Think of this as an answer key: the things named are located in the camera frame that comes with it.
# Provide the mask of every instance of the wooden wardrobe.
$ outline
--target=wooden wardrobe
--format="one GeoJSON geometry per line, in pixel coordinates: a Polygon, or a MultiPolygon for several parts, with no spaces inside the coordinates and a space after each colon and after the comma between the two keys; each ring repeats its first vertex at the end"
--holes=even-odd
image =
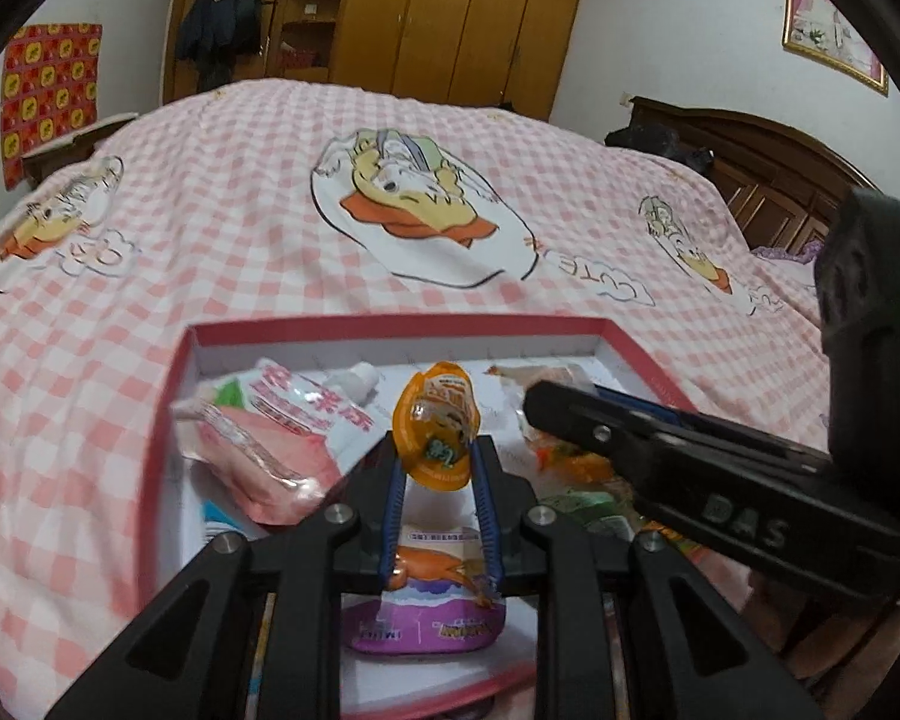
{"type": "MultiPolygon", "coordinates": [[[[170,16],[164,100],[194,93],[197,73],[173,59],[170,16]]],[[[425,103],[498,105],[548,119],[578,0],[264,0],[261,52],[235,79],[277,76],[357,86],[425,103]],[[317,13],[305,11],[317,6],[317,13]],[[315,50],[311,68],[285,68],[280,47],[315,50]]]]}

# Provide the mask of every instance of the gold picture frame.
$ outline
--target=gold picture frame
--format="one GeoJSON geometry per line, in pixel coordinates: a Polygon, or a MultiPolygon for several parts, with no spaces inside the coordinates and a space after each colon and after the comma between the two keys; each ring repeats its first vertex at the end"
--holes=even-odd
{"type": "Polygon", "coordinates": [[[785,50],[839,70],[884,97],[890,95],[887,69],[830,0],[787,0],[786,11],[783,23],[785,50]],[[821,28],[821,18],[826,20],[826,28],[821,28]],[[833,41],[828,39],[830,20],[833,41]],[[868,60],[869,71],[866,71],[868,60]]]}

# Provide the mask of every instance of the wooden headboard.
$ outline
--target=wooden headboard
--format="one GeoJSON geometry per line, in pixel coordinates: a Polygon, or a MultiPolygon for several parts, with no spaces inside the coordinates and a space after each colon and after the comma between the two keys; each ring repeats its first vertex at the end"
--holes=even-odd
{"type": "Polygon", "coordinates": [[[659,122],[714,156],[707,177],[730,207],[751,248],[799,253],[822,241],[852,187],[874,182],[799,129],[736,111],[678,108],[634,98],[633,124],[659,122]]]}

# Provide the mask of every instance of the pink checkered bedspread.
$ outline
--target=pink checkered bedspread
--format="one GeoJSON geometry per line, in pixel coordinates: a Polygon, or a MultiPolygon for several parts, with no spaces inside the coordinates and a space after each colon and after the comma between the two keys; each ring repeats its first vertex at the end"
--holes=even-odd
{"type": "Polygon", "coordinates": [[[130,124],[26,203],[0,224],[0,690],[19,718],[141,602],[141,460],[190,324],[612,317],[699,409],[826,439],[812,293],[748,252],[706,180],[547,124],[247,82],[130,124]]]}

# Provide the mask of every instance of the red and yellow poster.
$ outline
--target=red and yellow poster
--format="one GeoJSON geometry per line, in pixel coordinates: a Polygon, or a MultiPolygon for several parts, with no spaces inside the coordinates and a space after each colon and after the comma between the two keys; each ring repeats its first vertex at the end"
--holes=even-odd
{"type": "Polygon", "coordinates": [[[7,189],[23,179],[26,153],[96,122],[101,36],[98,23],[32,23],[7,44],[0,100],[7,189]]]}

